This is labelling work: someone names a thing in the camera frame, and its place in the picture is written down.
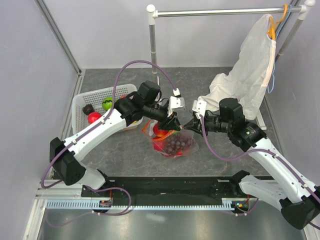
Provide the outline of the red yellow apple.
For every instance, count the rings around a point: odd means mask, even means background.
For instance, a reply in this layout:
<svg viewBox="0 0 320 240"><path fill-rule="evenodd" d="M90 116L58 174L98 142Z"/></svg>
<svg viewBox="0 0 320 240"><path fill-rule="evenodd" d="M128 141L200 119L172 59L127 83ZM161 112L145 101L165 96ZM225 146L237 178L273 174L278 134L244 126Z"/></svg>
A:
<svg viewBox="0 0 320 240"><path fill-rule="evenodd" d="M158 123L154 125L152 130L153 133L159 138L165 136L168 133L166 130L160 129Z"/></svg>

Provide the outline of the clear zip top bag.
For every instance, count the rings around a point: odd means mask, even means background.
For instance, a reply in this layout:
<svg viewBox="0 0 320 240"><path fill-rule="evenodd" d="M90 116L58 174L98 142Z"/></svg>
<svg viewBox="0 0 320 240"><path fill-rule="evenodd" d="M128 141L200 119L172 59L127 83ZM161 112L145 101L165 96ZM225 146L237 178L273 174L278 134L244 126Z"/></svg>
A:
<svg viewBox="0 0 320 240"><path fill-rule="evenodd" d="M158 128L156 120L149 120L142 128L154 151L166 158L188 156L199 150L194 133L182 128L180 131Z"/></svg>

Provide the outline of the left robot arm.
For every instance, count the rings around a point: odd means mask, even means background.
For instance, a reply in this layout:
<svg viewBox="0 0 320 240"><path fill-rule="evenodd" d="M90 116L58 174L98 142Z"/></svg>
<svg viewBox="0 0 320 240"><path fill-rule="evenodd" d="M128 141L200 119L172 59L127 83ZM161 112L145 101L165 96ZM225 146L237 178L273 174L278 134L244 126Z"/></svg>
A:
<svg viewBox="0 0 320 240"><path fill-rule="evenodd" d="M58 137L51 140L49 167L55 170L65 185L86 185L99 197L106 196L110 185L105 176L99 170L85 166L82 160L105 139L143 117L157 121L161 130L180 131L181 124L175 112L175 109L185 105L180 91L175 89L165 105L156 101L160 92L159 85L145 81L137 91L118 99L111 109L82 131L65 140Z"/></svg>

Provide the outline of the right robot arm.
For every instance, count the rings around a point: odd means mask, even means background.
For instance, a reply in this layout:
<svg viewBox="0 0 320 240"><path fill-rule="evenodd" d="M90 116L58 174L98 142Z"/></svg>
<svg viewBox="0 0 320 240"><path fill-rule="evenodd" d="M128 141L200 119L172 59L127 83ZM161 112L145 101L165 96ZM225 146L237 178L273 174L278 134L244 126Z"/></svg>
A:
<svg viewBox="0 0 320 240"><path fill-rule="evenodd" d="M233 158L218 155L212 147L211 153L218 159L233 162L249 155L256 160L277 182L278 186L266 183L241 170L232 177L229 191L235 197L243 194L256 197L281 212L294 228L302 230L310 225L320 227L313 220L320 215L320 188L294 168L276 149L267 134L255 123L246 120L243 107L235 98L224 98L219 102L219 114L207 110L204 100L195 100L192 106L193 119L184 127L203 136L208 133L226 133L231 143L243 153Z"/></svg>

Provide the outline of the purple grape bunch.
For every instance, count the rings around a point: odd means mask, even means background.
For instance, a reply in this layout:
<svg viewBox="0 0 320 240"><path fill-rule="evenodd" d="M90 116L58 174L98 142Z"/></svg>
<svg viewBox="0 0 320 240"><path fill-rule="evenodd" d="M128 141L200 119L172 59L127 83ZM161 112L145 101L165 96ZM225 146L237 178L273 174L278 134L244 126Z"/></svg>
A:
<svg viewBox="0 0 320 240"><path fill-rule="evenodd" d="M170 153L173 150L189 149L192 146L193 139L182 133L172 134L164 139L163 150Z"/></svg>

